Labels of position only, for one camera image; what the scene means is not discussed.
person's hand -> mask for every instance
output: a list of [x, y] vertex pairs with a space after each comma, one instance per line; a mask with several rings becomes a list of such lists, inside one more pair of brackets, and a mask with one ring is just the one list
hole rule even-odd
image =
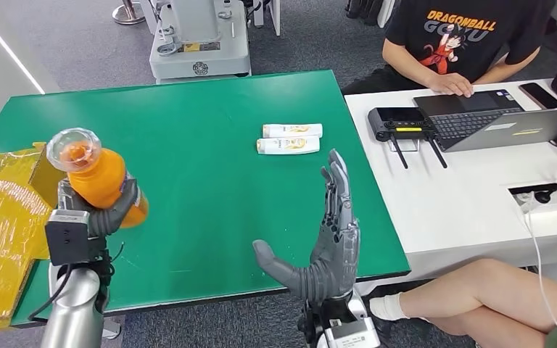
[[68, 179], [59, 182], [58, 208], [65, 210], [83, 210], [88, 212], [88, 236], [105, 237], [120, 227], [125, 215], [138, 198], [138, 181], [128, 179], [123, 185], [123, 194], [107, 209], [99, 209], [90, 205], [78, 192], [74, 191]]
[[473, 95], [473, 85], [462, 75], [453, 72], [451, 74], [434, 74], [426, 83], [431, 90], [447, 95], [455, 94], [469, 98]]
[[291, 292], [315, 303], [352, 290], [360, 255], [360, 228], [351, 210], [347, 166], [334, 149], [328, 163], [329, 171], [321, 168], [326, 179], [326, 211], [310, 265], [296, 268], [274, 256], [265, 241], [253, 241], [258, 265]]

gray carpet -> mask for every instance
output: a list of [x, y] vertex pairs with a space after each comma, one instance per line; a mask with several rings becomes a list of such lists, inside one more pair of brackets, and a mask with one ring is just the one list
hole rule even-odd
[[[332, 69], [341, 86], [383, 65], [383, 30], [344, 16], [346, 0], [281, 0], [282, 36], [266, 26], [249, 30], [255, 75]], [[116, 25], [118, 0], [1, 0], [10, 25], [36, 50], [65, 91], [152, 84], [145, 24]], [[544, 48], [512, 80], [548, 78], [557, 54]], [[295, 329], [300, 302], [287, 294], [127, 315], [122, 345], [137, 347], [302, 347]], [[37, 347], [42, 328], [0, 332], [0, 347]], [[465, 337], [429, 332], [404, 322], [393, 329], [395, 347], [472, 347]], [[119, 347], [120, 341], [104, 347]]]

bare leg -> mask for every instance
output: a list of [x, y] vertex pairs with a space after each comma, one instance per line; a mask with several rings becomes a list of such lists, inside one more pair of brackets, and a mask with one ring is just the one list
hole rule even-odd
[[[543, 286], [557, 319], [557, 282]], [[408, 317], [448, 318], [486, 306], [538, 331], [554, 327], [539, 289], [537, 275], [484, 259], [400, 295]]]
[[486, 307], [450, 318], [428, 318], [450, 335], [469, 335], [483, 348], [543, 348], [545, 334]]

bottle cap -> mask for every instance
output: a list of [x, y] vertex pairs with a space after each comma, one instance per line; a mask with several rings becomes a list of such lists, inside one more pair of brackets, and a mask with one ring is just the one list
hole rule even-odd
[[70, 128], [52, 137], [46, 156], [56, 169], [78, 172], [97, 161], [101, 150], [102, 143], [95, 133], [84, 128]]

yellow plastic bag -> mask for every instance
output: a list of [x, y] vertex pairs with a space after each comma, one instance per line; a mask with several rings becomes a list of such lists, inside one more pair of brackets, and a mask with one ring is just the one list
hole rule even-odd
[[65, 177], [44, 145], [0, 154], [0, 328], [9, 325], [34, 259], [48, 259], [44, 223]]

